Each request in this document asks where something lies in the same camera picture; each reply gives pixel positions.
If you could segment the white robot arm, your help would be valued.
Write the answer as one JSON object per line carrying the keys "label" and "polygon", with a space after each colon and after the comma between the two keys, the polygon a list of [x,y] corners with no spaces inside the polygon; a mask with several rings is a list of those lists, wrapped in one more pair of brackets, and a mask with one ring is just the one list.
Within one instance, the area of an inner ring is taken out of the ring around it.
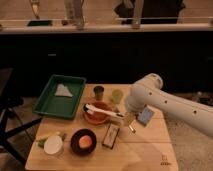
{"label": "white robot arm", "polygon": [[155,73],[134,82],[125,98],[126,110],[136,114],[150,105],[213,138],[213,107],[166,93],[162,87],[163,80]]}

